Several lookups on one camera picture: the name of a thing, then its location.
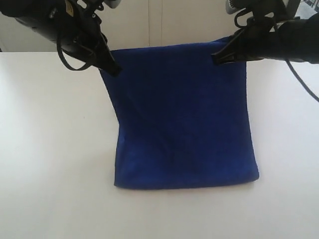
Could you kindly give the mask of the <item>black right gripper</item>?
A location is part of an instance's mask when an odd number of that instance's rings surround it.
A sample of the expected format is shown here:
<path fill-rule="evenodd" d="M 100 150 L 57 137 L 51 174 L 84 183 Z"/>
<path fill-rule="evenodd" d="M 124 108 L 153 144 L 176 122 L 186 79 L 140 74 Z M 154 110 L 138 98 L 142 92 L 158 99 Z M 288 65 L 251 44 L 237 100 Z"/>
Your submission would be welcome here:
<path fill-rule="evenodd" d="M 284 22 L 277 30 L 268 17 L 226 38 L 226 45 L 211 54 L 215 65 L 248 62 L 253 58 L 319 62 L 319 16 Z"/>

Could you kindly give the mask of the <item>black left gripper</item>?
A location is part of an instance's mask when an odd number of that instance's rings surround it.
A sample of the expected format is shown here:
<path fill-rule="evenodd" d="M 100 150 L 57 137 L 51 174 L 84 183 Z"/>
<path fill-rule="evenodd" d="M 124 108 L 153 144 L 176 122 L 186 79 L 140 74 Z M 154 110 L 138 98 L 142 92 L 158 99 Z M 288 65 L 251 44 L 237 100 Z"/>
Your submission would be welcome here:
<path fill-rule="evenodd" d="M 65 55 L 118 76 L 117 64 L 101 31 L 102 20 L 95 13 L 103 4 L 81 6 L 76 0 L 2 0 L 0 12 L 55 43 L 61 62 Z"/>

